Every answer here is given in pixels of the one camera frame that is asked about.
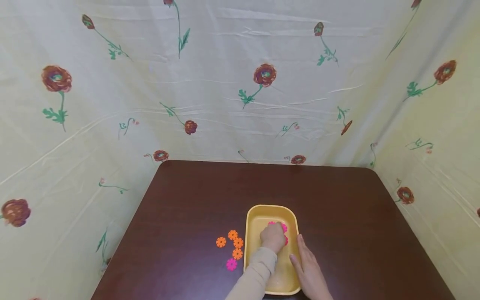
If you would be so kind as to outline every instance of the plastic tray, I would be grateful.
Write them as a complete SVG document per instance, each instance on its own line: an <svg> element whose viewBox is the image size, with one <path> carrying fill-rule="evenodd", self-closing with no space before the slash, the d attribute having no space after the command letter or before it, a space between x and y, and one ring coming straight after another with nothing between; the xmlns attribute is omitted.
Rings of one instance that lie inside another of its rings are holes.
<svg viewBox="0 0 480 300"><path fill-rule="evenodd" d="M299 227L293 212L284 206L261 204L252 207L248 211L243 271L245 272L250 257L261 245L260 232L271 221L282 222L288 227L285 233L288 238L288 244L278 253L275 273L272 274L267 282L265 294L293 295L300 291L300 283L288 256L293 253L300 259L297 245Z"/></svg>

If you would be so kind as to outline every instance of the sleeve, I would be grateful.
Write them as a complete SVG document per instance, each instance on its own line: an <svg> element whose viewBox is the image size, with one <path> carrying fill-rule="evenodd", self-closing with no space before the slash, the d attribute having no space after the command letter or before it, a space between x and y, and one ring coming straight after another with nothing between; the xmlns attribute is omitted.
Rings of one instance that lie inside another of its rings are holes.
<svg viewBox="0 0 480 300"><path fill-rule="evenodd" d="M262 300L267 281L275 271L276 260L275 252L260 247L225 300Z"/></svg>

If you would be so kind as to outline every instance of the left hand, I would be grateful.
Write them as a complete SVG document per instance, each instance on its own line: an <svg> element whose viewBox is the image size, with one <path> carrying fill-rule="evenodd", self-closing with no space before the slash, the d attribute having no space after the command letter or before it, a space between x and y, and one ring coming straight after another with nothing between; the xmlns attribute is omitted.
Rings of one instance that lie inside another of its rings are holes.
<svg viewBox="0 0 480 300"><path fill-rule="evenodd" d="M285 246L285 235L283 234L282 223L268 224L267 227L260 233L262 240L262 247L269 248L275 254Z"/></svg>

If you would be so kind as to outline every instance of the floral fabric backdrop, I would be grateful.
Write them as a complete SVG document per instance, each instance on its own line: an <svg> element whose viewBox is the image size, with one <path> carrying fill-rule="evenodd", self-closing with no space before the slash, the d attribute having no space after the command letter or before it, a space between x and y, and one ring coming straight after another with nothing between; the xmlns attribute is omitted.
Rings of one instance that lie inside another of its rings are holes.
<svg viewBox="0 0 480 300"><path fill-rule="evenodd" d="M0 7L9 299L90 299L169 159L371 168L479 298L478 2Z"/></svg>

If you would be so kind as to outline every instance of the hand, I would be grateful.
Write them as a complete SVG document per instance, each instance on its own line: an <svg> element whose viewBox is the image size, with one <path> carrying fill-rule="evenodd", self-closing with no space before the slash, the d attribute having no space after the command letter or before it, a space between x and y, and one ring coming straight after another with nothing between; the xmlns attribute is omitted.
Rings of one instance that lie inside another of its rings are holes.
<svg viewBox="0 0 480 300"><path fill-rule="evenodd" d="M262 247L267 247L275 254L279 253L285 246L285 236L283 234L282 223L268 224L267 227L260 233L262 240Z"/></svg>
<svg viewBox="0 0 480 300"><path fill-rule="evenodd" d="M297 272L303 293L311 300L333 300L317 259L305 245L301 234L297 236L297 242L301 263L293 254L290 254L290 261Z"/></svg>

